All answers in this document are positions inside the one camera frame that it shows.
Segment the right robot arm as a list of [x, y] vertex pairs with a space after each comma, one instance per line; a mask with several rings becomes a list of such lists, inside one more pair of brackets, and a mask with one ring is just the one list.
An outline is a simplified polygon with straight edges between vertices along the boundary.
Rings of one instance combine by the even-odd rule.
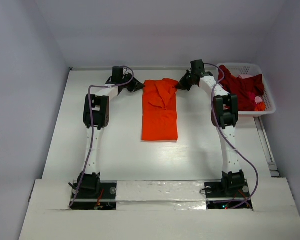
[[208, 198], [232, 198], [246, 183], [235, 147], [238, 97], [223, 89], [213, 74], [205, 70], [201, 59], [191, 61], [190, 65], [176, 88], [189, 91], [196, 85], [210, 94], [211, 121], [218, 132], [222, 151], [222, 178], [206, 182], [203, 190]]

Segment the orange t-shirt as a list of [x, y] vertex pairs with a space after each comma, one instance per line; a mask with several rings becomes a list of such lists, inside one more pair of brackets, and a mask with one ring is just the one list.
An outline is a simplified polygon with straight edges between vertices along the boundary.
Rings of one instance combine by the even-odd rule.
[[142, 95], [142, 133], [146, 142], [178, 140], [177, 89], [174, 79], [146, 80]]

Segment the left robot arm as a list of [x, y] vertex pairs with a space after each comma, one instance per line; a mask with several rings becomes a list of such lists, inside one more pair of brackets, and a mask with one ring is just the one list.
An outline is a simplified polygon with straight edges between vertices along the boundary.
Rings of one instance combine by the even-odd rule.
[[87, 130], [87, 144], [82, 170], [75, 193], [94, 198], [101, 191], [99, 163], [102, 136], [110, 122], [110, 102], [124, 90], [131, 93], [144, 88], [128, 66], [114, 66], [112, 75], [103, 85], [90, 85], [84, 100], [83, 123]]

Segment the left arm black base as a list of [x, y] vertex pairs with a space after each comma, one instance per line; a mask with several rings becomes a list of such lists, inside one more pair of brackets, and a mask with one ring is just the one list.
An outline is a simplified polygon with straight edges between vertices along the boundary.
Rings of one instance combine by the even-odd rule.
[[117, 182], [102, 181], [97, 193], [80, 190], [70, 206], [72, 210], [112, 211], [117, 209]]

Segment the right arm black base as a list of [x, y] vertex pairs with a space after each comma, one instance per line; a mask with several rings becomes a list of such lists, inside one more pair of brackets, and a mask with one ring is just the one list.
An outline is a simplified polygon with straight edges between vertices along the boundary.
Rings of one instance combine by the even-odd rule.
[[248, 183], [245, 182], [241, 189], [224, 190], [221, 182], [209, 181], [204, 183], [200, 194], [205, 196], [208, 210], [252, 209], [252, 201]]

